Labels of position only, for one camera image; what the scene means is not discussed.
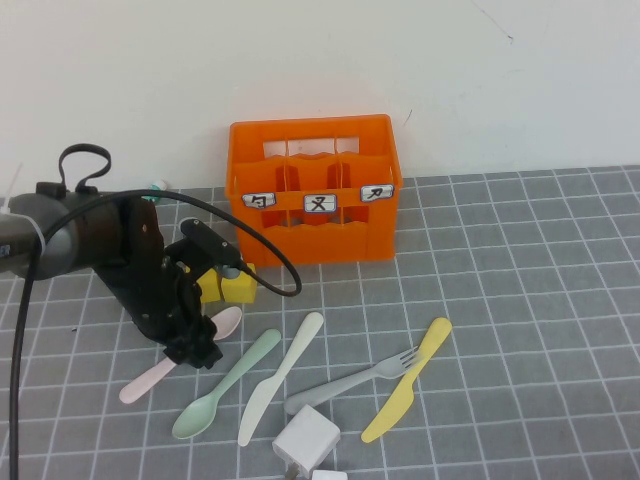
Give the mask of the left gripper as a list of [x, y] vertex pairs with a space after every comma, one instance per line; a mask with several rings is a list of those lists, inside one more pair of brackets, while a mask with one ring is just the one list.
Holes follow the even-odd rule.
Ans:
[[167, 345], [163, 353], [176, 365], [211, 369], [223, 357], [215, 341], [217, 326], [203, 319], [200, 288], [166, 254], [101, 266], [99, 278], [144, 336]]

